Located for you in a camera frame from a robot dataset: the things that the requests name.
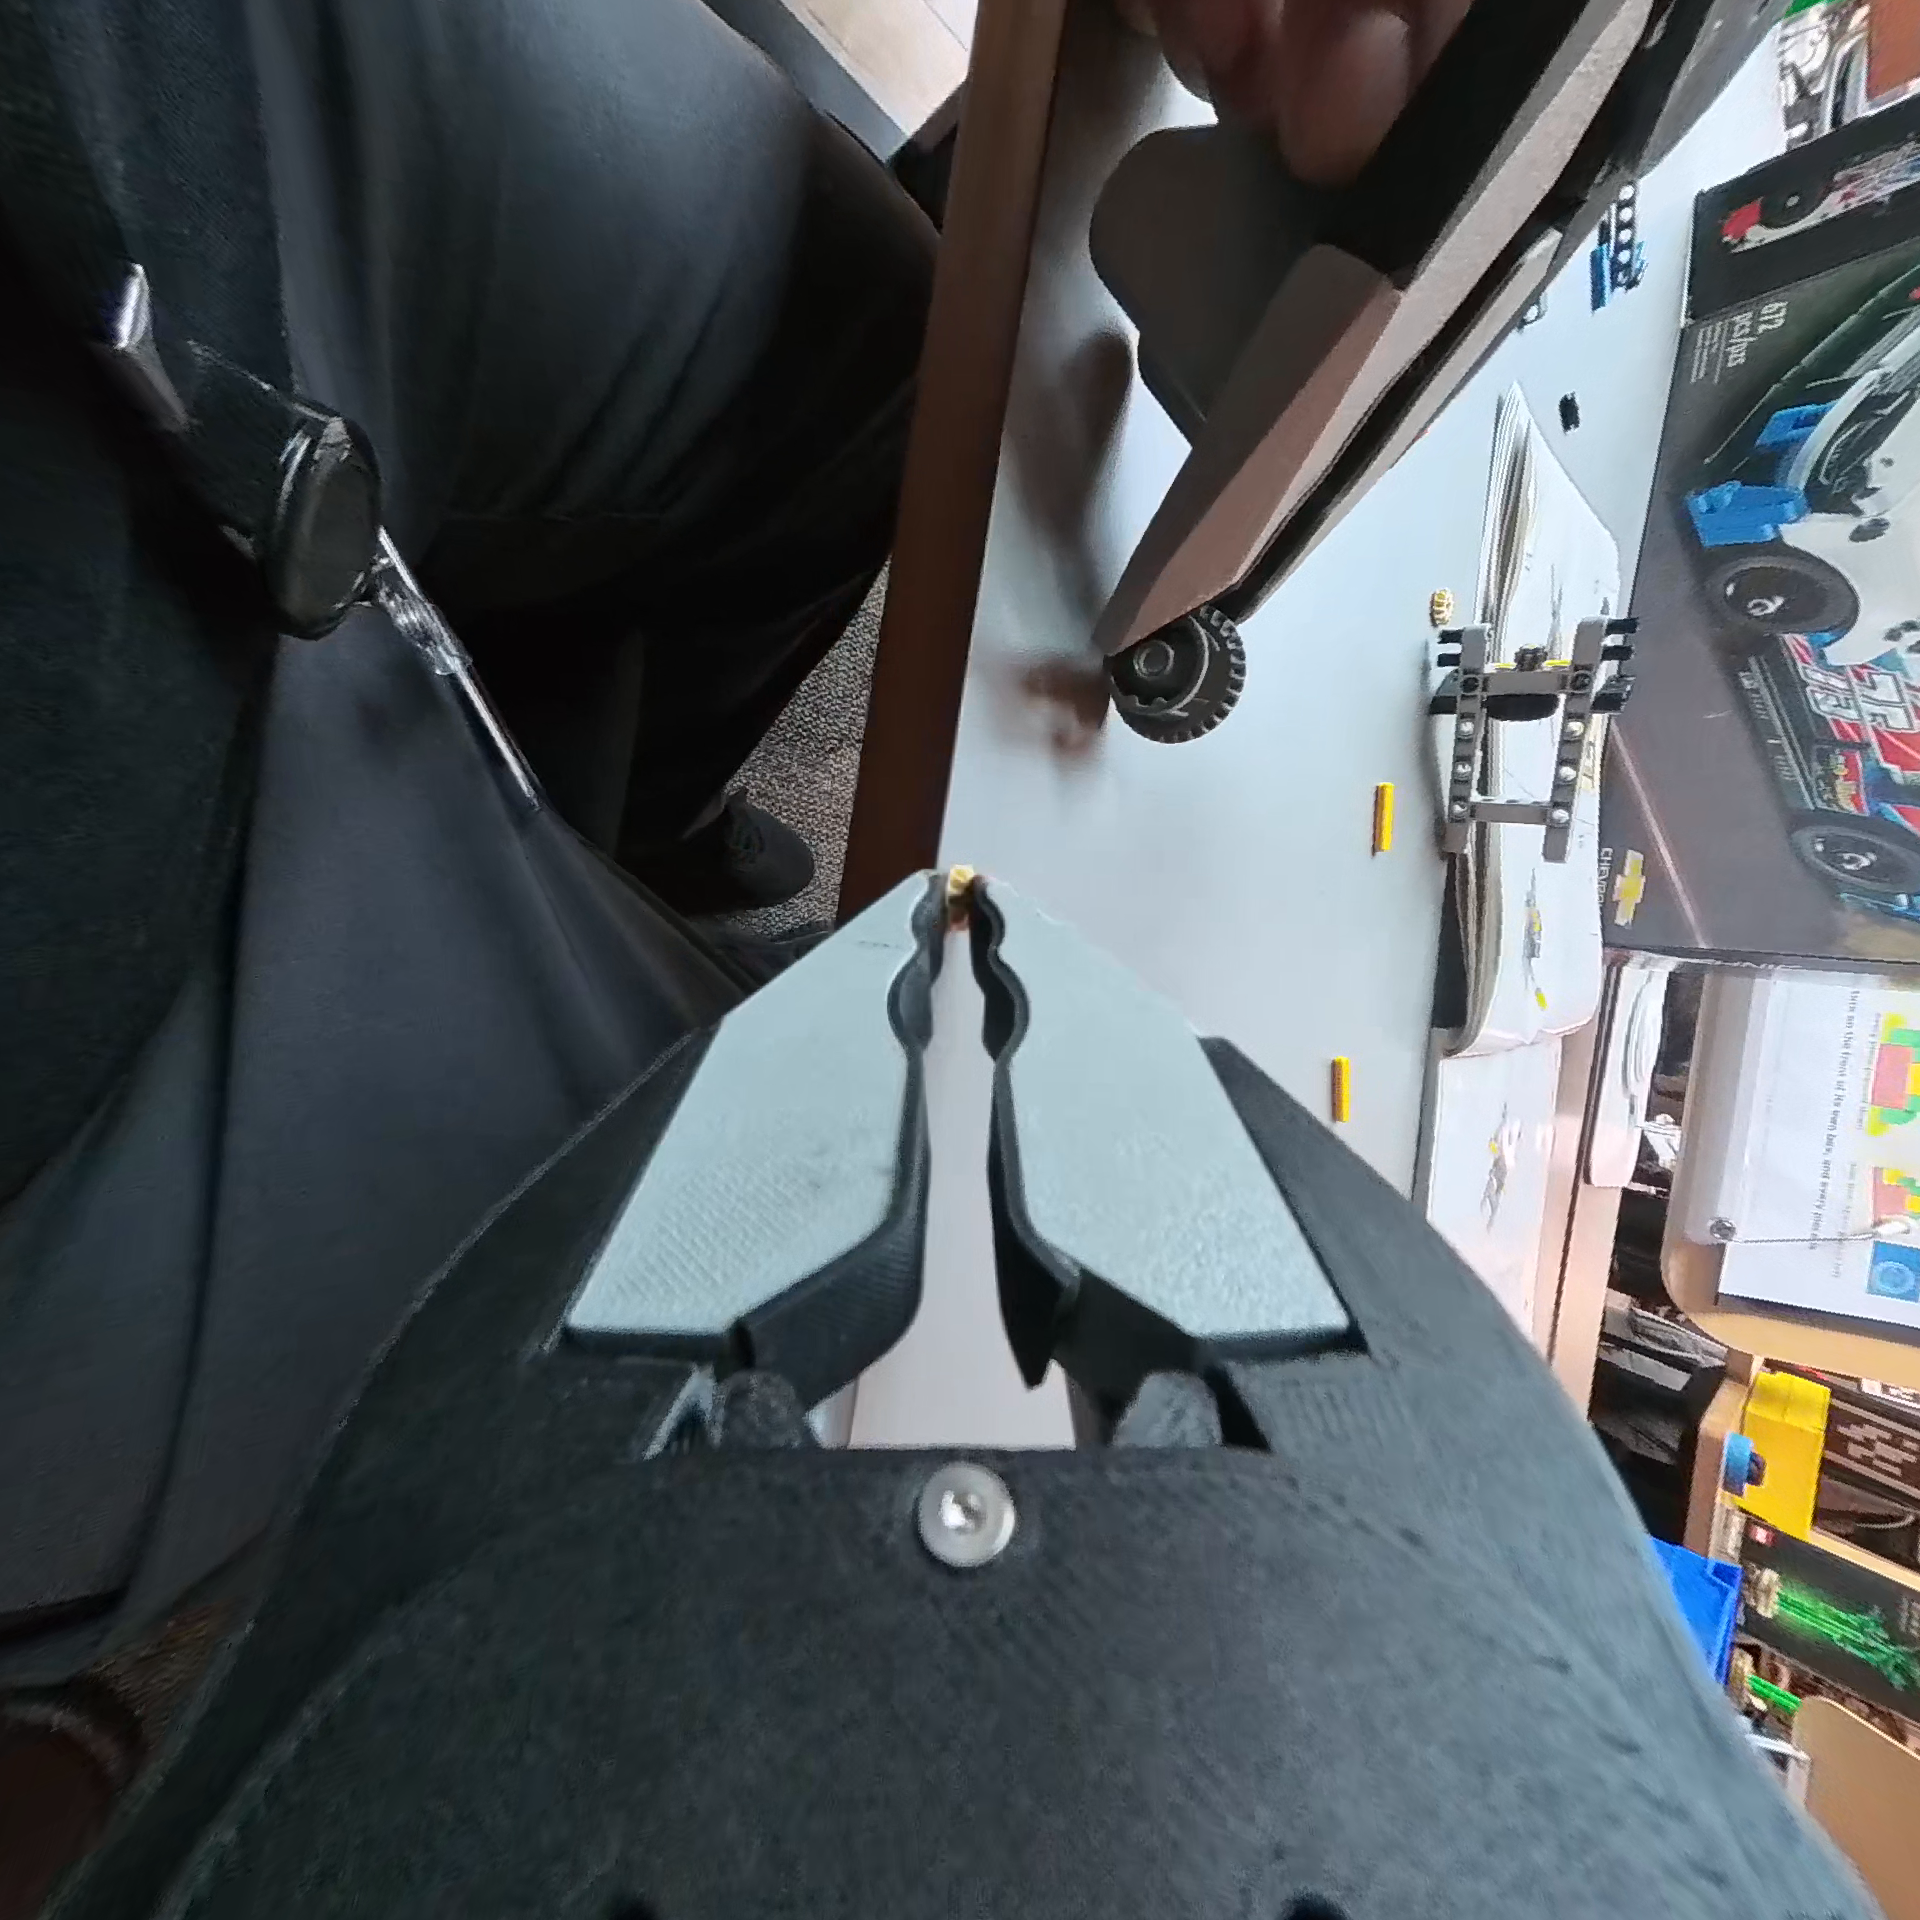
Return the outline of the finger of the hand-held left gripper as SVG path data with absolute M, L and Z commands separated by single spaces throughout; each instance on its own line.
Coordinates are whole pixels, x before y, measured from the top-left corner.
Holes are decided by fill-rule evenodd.
M 1544 286 L 1554 253 L 1563 238 L 1541 238 L 1478 286 L 1441 270 L 1396 286 L 1336 243 L 1303 253 L 1138 531 L 1102 652 L 1233 582 L 1262 602 L 1257 568 L 1289 575 L 1427 441 Z

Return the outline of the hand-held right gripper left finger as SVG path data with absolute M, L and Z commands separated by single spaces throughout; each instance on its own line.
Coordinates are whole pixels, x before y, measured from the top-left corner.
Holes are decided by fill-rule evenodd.
M 570 1351 L 840 1395 L 923 1315 L 928 996 L 947 871 L 911 871 L 739 996 L 657 1123 Z

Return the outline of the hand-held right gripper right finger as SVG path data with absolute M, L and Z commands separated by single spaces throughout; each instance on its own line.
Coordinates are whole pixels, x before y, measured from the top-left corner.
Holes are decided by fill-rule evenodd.
M 1077 1392 L 1350 1351 L 1350 1315 L 1202 1034 L 979 871 L 989 1265 L 1026 1378 Z

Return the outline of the grey toy differential gear assembly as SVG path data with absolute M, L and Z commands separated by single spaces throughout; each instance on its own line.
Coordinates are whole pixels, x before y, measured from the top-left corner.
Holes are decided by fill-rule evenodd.
M 1244 652 L 1244 628 L 1221 602 L 1202 602 L 1162 631 L 1116 646 L 1102 668 L 1116 715 L 1138 745 L 1202 745 L 1233 715 L 1248 652 Z

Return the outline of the grey beam frame assembly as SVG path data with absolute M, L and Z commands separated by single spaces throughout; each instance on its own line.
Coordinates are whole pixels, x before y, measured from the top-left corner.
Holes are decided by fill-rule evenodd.
M 1496 664 L 1496 628 L 1435 631 L 1441 685 L 1427 715 L 1453 726 L 1441 745 L 1441 854 L 1478 854 L 1478 829 L 1541 829 L 1544 863 L 1565 863 L 1573 832 L 1573 782 L 1600 757 L 1600 726 L 1629 699 L 1638 616 L 1587 616 L 1573 643 L 1520 646 Z M 1487 735 L 1496 726 L 1554 726 L 1544 796 L 1496 796 Z

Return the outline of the black toy set box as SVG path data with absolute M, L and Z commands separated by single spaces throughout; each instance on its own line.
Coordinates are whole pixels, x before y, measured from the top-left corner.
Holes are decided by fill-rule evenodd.
M 1920 963 L 1920 102 L 1697 197 L 1608 945 Z

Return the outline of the person's left hand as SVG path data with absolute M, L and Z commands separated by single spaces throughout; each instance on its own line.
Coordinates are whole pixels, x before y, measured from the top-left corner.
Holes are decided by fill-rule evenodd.
M 1464 0 L 1116 0 L 1185 92 L 1339 185 L 1435 67 Z

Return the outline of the pile of loose toy bricks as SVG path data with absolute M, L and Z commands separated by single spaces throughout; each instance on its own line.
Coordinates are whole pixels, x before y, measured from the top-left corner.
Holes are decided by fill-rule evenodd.
M 1613 297 L 1646 279 L 1638 183 L 1613 183 L 1587 264 L 1590 264 L 1590 310 L 1608 310 Z

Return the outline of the person's black shoe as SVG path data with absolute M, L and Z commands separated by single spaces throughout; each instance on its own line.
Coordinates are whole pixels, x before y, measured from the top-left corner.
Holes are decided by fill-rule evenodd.
M 690 854 L 702 917 L 773 917 L 807 895 L 819 871 L 808 846 L 739 788 L 707 814 L 707 829 Z

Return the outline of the building instruction booklet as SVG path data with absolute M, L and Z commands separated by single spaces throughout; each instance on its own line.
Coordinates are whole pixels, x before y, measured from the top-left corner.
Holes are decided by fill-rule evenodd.
M 1587 616 L 1622 616 L 1622 562 L 1590 499 L 1554 462 L 1520 389 L 1487 417 L 1480 562 L 1459 628 L 1496 628 L 1496 664 L 1565 646 Z M 1480 788 L 1544 796 L 1554 726 L 1496 726 Z M 1453 863 L 1459 988 L 1435 1015 L 1416 1204 L 1478 1281 L 1541 1324 L 1544 1170 L 1563 1045 L 1600 1015 L 1600 757 L 1573 782 L 1565 863 L 1541 829 L 1478 829 Z

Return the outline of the white printed paper sheet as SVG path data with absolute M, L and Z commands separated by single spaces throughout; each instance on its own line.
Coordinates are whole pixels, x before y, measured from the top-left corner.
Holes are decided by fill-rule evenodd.
M 1920 988 L 1755 984 L 1729 1143 L 1699 1204 L 1715 1296 L 1920 1324 Z

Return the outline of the yellow plastic box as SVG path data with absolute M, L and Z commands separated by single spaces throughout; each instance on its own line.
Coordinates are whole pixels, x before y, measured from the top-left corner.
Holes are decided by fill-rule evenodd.
M 1755 1365 L 1755 1378 L 1738 1392 L 1738 1421 L 1725 1433 L 1725 1496 L 1779 1533 L 1779 1540 L 1812 1540 L 1816 1523 L 1816 1466 L 1830 1466 L 1830 1411 L 1835 1392 L 1791 1365 Z

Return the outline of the black round badge reel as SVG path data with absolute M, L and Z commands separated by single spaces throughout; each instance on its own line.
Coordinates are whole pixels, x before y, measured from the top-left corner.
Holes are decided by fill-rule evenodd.
M 462 698 L 465 726 L 494 745 L 526 814 L 540 814 L 540 776 L 496 726 L 494 698 L 443 611 L 406 568 L 385 531 L 385 471 L 358 419 L 292 395 L 292 448 L 270 476 L 270 513 L 254 541 L 254 568 L 292 643 L 329 643 L 349 611 L 385 611 L 399 643 Z

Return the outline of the dark box with green print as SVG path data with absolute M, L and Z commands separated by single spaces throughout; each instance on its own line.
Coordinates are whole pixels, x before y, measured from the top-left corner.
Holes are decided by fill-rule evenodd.
M 1738 1533 L 1738 1632 L 1779 1666 L 1920 1718 L 1920 1573 L 1830 1540 Z

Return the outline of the brown cardboard box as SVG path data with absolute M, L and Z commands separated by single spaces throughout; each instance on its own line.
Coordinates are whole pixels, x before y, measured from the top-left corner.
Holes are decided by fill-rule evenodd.
M 1792 1710 L 1812 1753 L 1812 1816 L 1855 1864 L 1889 1920 L 1920 1911 L 1920 1753 L 1840 1699 Z

